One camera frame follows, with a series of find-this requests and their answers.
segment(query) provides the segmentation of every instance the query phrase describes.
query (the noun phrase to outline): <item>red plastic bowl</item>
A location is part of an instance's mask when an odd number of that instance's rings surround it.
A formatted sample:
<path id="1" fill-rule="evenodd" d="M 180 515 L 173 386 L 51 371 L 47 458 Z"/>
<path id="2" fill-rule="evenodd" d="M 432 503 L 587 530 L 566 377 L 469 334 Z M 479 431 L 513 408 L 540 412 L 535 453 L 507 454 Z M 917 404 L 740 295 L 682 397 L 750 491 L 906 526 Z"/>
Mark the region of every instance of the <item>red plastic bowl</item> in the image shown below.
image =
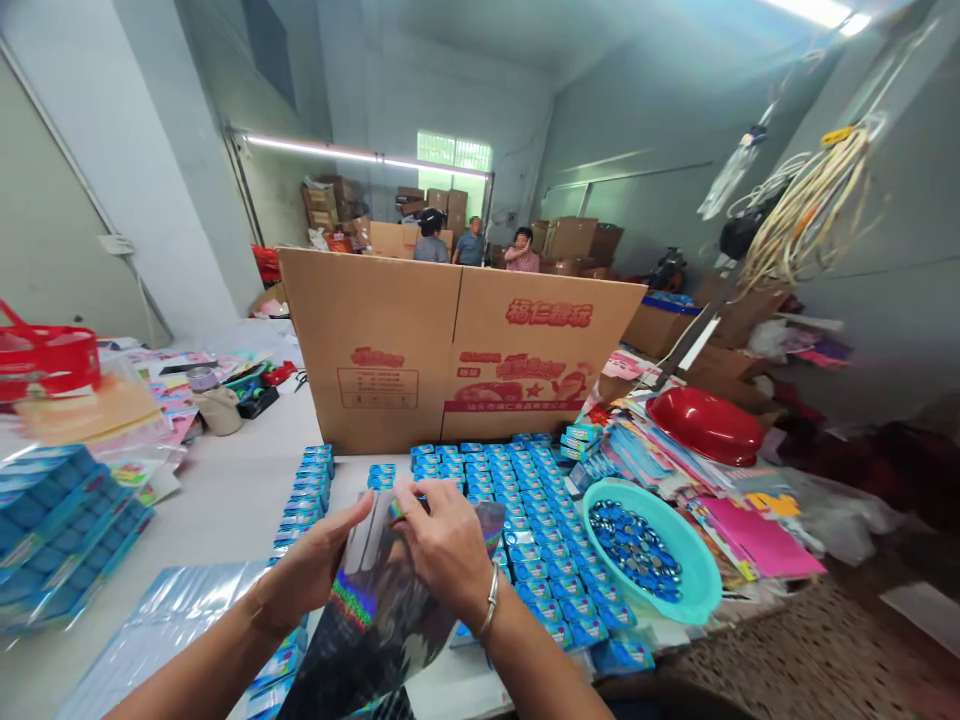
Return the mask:
<path id="1" fill-rule="evenodd" d="M 752 467 L 763 442 L 757 419 L 733 403 L 692 387 L 671 388 L 647 401 L 663 432 L 708 460 Z"/>

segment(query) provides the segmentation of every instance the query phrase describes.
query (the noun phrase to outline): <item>holographic plastic bag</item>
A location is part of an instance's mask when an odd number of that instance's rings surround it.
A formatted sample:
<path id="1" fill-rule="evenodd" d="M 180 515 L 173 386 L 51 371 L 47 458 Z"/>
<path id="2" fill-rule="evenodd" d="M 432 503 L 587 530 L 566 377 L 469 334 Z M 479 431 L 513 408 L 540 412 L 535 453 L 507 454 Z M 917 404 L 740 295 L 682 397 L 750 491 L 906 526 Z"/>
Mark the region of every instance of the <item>holographic plastic bag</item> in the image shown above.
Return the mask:
<path id="1" fill-rule="evenodd" d="M 480 503 L 476 510 L 492 557 L 504 506 Z M 456 618 L 417 579 L 406 543 L 392 529 L 396 516 L 393 491 L 379 493 L 351 532 L 279 720 L 346 717 L 399 688 L 446 646 Z"/>

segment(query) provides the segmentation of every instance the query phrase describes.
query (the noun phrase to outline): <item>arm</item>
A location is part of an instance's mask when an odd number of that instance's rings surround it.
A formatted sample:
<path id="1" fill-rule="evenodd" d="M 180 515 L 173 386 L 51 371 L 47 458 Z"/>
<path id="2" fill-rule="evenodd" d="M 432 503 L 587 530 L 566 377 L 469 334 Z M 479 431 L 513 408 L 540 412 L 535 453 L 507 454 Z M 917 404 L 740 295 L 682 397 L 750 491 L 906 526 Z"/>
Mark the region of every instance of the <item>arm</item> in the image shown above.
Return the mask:
<path id="1" fill-rule="evenodd" d="M 318 522 L 222 618 L 111 710 L 107 720 L 220 720 L 307 613 L 326 604 L 350 530 L 373 506 Z"/>
<path id="2" fill-rule="evenodd" d="M 478 636 L 489 610 L 493 566 L 473 507 L 450 481 L 427 480 L 428 515 L 409 486 L 396 488 L 417 575 Z M 506 581 L 493 620 L 480 638 L 523 720 L 613 720 L 597 692 L 527 610 Z"/>

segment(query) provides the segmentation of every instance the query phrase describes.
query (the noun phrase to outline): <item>window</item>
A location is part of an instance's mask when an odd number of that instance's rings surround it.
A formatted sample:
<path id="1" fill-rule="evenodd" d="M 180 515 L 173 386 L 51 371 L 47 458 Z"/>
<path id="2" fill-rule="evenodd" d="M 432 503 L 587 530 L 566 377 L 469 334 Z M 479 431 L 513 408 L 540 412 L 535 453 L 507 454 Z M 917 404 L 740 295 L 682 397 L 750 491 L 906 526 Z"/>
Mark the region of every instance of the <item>window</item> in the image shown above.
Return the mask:
<path id="1" fill-rule="evenodd" d="M 243 15 L 257 72 L 296 110 L 297 96 L 290 70 L 287 29 L 267 0 L 243 0 Z"/>
<path id="2" fill-rule="evenodd" d="M 417 160 L 490 172 L 493 167 L 493 148 L 473 140 L 421 131 L 417 133 Z M 486 187 L 483 178 L 451 175 L 442 170 L 421 170 L 417 187 L 421 190 L 463 190 L 467 193 L 467 220 L 483 213 L 483 190 Z"/>

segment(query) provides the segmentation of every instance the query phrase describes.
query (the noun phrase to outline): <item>silver bracelet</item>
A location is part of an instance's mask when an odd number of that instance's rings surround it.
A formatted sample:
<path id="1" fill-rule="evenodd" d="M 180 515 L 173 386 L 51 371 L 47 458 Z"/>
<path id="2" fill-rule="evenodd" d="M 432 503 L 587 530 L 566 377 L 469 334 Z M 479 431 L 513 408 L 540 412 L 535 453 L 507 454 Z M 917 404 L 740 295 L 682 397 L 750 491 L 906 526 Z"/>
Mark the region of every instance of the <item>silver bracelet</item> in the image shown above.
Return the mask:
<path id="1" fill-rule="evenodd" d="M 493 564 L 493 582 L 490 583 L 490 596 L 487 598 L 487 602 L 490 603 L 490 609 L 487 610 L 487 619 L 483 621 L 483 627 L 480 628 L 480 632 L 477 633 L 477 638 L 483 640 L 484 636 L 487 634 L 487 631 L 490 629 L 490 623 L 493 621 L 493 611 L 497 608 L 497 592 L 500 589 L 500 567 L 497 565 L 497 561 L 491 561 Z"/>

